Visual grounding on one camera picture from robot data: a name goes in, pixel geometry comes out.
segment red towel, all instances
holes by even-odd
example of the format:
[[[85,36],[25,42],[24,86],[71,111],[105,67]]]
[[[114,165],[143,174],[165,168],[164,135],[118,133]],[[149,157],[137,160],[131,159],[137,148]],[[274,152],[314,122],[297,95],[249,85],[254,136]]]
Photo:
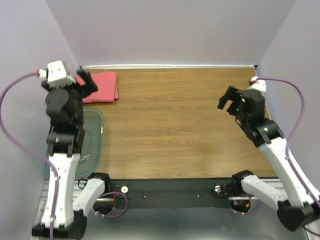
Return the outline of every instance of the red towel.
[[[89,103],[113,103],[119,98],[117,76],[113,71],[91,73],[91,77],[98,86],[98,91],[83,99],[84,104]],[[81,77],[76,76],[80,85],[85,84]]]

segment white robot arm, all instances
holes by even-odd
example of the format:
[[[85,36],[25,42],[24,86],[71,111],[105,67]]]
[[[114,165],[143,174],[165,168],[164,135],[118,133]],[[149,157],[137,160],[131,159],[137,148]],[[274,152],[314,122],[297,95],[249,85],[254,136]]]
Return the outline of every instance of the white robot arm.
[[[78,70],[85,85],[79,85],[70,76],[62,61],[51,62],[46,69],[37,71],[45,78],[41,86],[48,91],[45,98],[46,113],[50,117],[47,135],[49,160],[58,173],[59,189],[55,193],[56,177],[50,169],[48,198],[41,223],[32,228],[32,235],[49,237],[53,223],[55,238],[81,239],[87,227],[87,215],[100,195],[111,190],[106,173],[93,173],[85,188],[73,201],[74,180],[85,136],[83,98],[98,90],[90,73]]]
[[[264,80],[253,77],[250,87],[239,90],[230,86],[219,100],[219,109],[223,109],[228,100],[232,104],[227,112],[236,117],[236,121],[246,136],[267,157],[279,177],[285,192],[264,183],[252,172],[245,170],[232,176],[232,183],[224,188],[224,193],[239,195],[251,194],[273,209],[281,223],[290,231],[295,231],[320,217],[320,209],[310,193],[293,171],[286,157],[287,140],[279,126],[265,118],[266,91]],[[289,157],[310,192],[319,201],[320,192],[310,183],[294,156]]]

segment white wall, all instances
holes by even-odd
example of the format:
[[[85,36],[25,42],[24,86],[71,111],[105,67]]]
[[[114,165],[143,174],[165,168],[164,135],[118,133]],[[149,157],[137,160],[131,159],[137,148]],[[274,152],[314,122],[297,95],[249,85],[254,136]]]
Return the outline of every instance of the white wall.
[[[63,59],[75,70],[75,60],[44,0],[0,2],[0,92],[14,79]],[[45,154],[49,119],[46,91],[30,78],[4,99],[2,116],[8,130],[33,149]],[[0,133],[0,239],[30,237],[44,164],[21,151]]]
[[[305,117],[291,150],[312,183],[320,189],[320,1],[297,0],[258,67],[260,77],[289,80],[305,97]],[[273,119],[288,135],[300,111],[292,87],[267,83],[267,102]]]
[[[80,65],[258,64],[295,0],[46,0]]]

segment wood grain surface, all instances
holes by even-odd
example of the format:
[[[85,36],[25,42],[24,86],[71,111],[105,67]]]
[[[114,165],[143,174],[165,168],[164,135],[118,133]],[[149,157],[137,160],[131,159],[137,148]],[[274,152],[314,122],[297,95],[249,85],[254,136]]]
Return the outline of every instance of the wood grain surface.
[[[275,176],[235,117],[217,109],[229,85],[248,87],[251,68],[117,69],[119,100],[88,104],[104,117],[97,172],[111,178]]]

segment plastic lid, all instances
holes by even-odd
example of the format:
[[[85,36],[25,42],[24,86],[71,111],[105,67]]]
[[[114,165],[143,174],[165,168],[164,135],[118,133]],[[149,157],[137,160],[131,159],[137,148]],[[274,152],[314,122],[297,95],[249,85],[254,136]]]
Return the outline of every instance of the plastic lid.
[[[102,152],[104,119],[102,113],[91,107],[83,109],[85,130],[80,161],[75,171],[75,178],[89,176],[97,170]],[[45,170],[49,176],[50,166],[45,165]]]

